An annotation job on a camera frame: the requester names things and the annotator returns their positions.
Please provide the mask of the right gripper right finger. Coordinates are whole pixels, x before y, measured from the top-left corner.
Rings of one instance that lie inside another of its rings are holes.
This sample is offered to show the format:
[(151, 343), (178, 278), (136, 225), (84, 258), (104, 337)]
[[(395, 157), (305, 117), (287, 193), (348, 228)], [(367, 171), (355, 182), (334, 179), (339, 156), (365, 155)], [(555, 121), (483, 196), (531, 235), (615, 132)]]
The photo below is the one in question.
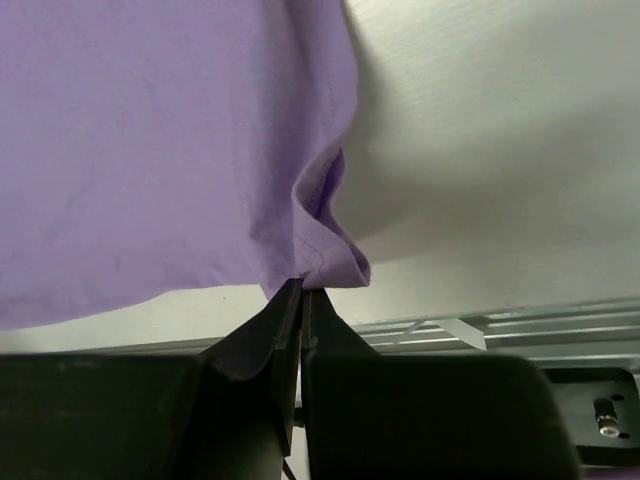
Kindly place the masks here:
[(550, 386), (501, 355), (382, 355), (304, 295), (302, 408), (314, 479), (576, 479)]

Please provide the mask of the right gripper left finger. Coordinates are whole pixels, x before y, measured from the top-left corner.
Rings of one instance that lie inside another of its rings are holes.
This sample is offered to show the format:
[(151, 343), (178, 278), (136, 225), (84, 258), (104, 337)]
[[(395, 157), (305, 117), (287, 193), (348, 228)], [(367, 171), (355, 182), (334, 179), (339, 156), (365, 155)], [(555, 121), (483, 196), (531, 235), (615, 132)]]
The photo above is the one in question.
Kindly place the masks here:
[(300, 280), (198, 354), (1, 359), (5, 479), (276, 479), (291, 450)]

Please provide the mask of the purple t shirt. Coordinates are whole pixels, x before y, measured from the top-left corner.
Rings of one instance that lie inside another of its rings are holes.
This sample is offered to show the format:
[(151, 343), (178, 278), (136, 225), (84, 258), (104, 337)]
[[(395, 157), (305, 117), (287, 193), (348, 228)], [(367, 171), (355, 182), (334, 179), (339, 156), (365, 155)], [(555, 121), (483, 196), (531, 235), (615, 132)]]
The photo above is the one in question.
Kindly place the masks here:
[(339, 1), (3, 2), (2, 328), (366, 286), (331, 211), (357, 82)]

